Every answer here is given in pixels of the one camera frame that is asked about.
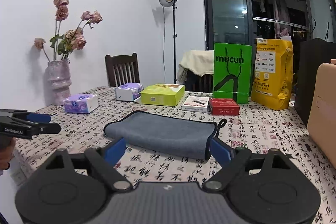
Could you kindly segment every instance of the dried flower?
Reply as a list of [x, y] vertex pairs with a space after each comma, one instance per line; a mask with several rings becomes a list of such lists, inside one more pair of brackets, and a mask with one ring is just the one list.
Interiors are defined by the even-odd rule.
[[56, 20], [62, 21], [65, 20], [69, 15], [69, 10], [66, 5], [61, 5], [56, 11]]
[[44, 45], [43, 45], [44, 43], [45, 43], [45, 40], [43, 38], [41, 37], [35, 38], [34, 45], [38, 50], [41, 50], [44, 48]]
[[83, 29], [81, 27], [77, 28], [76, 33], [74, 34], [74, 30], [68, 30], [65, 32], [64, 37], [67, 40], [73, 40], [74, 38], [76, 38], [77, 36], [83, 35]]
[[93, 17], [91, 19], [91, 23], [95, 24], [95, 23], [99, 23], [103, 20], [102, 16], [100, 15], [100, 13], [98, 13], [98, 11], [95, 11], [93, 14]]
[[85, 44], [86, 44], [86, 40], [85, 40], [84, 36], [82, 36], [82, 35], [76, 36], [76, 38], [71, 41], [71, 45], [72, 45], [73, 50], [74, 49], [82, 50], [84, 48]]
[[54, 0], [54, 4], [58, 8], [61, 5], [68, 5], [69, 4], [69, 0]]
[[82, 21], [90, 20], [92, 17], [93, 17], [93, 15], [89, 11], [86, 11], [82, 14], [81, 19], [82, 19]]
[[78, 27], [76, 31], [76, 36], [82, 35], [82, 34], [83, 34], [83, 29], [81, 27]]
[[73, 30], [68, 30], [68, 31], [65, 32], [64, 36], [67, 40], [70, 40], [74, 36], [74, 31]]

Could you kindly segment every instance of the yellow-green box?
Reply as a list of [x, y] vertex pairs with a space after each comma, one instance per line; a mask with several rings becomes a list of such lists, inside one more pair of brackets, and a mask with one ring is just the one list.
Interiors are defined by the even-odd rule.
[[140, 93], [142, 104], [176, 106], [184, 95], [184, 85], [155, 84]]

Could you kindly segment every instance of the green paper bag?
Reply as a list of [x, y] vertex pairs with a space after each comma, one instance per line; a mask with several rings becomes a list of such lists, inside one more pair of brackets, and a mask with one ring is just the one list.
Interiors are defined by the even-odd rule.
[[213, 97], [247, 104], [250, 93], [252, 46], [215, 43]]

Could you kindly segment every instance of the flower stem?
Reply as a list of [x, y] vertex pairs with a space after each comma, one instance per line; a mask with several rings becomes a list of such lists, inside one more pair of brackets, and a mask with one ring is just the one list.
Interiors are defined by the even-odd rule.
[[78, 24], [78, 26], [77, 26], [76, 30], [74, 31], [74, 33], [73, 33], [73, 35], [72, 35], [70, 41], [71, 41], [71, 40], [73, 39], [73, 37], [75, 36], [75, 34], [76, 34], [76, 32], [77, 32], [79, 26], [82, 24], [82, 22], [83, 22], [83, 20], [81, 20], [80, 23]]
[[[55, 20], [55, 36], [57, 32], [57, 19]], [[54, 61], [55, 61], [55, 44], [54, 44]]]
[[[58, 25], [58, 32], [57, 35], [59, 35], [59, 29], [61, 28], [61, 21], [59, 22]], [[56, 43], [55, 43], [56, 47], [55, 47], [55, 60], [57, 60], [57, 47], [58, 47], [58, 39], [56, 39]]]
[[42, 49], [43, 49], [44, 54], [45, 54], [45, 56], [47, 57], [48, 61], [50, 62], [50, 59], [49, 59], [49, 57], [47, 56], [47, 53], [45, 52], [44, 47], [43, 47]]
[[89, 21], [88, 22], [86, 22], [85, 24], [84, 24], [84, 26], [83, 26], [83, 28], [82, 28], [82, 30], [84, 30], [84, 27], [87, 25], [89, 23]]

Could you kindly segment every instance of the calligraphy tablecloth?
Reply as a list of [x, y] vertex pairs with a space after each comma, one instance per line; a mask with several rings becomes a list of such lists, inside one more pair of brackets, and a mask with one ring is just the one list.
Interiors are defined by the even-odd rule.
[[[112, 87], [98, 87], [86, 93], [97, 94], [98, 109], [90, 114], [70, 114], [65, 113], [63, 107], [45, 107], [39, 112], [52, 115], [52, 122], [59, 123], [62, 131], [58, 135], [39, 135], [29, 141], [17, 140], [14, 154], [26, 176], [57, 148], [80, 153], [90, 146], [105, 146], [110, 140], [104, 137], [104, 126], [135, 110], [204, 122], [218, 123], [222, 118], [181, 110], [181, 104], [189, 95], [210, 97], [209, 93], [185, 92], [176, 107], [116, 101]], [[320, 192], [322, 202], [315, 223], [336, 223], [336, 171], [308, 136], [292, 103], [282, 111], [254, 102], [241, 105], [239, 116], [226, 116], [228, 123], [220, 130], [219, 138], [231, 147], [245, 146], [253, 153], [267, 153], [270, 148], [278, 148], [292, 155], [292, 162]], [[198, 181], [203, 184], [221, 169], [213, 157], [208, 161], [189, 159], [130, 145], [115, 168], [133, 184], [138, 181]]]

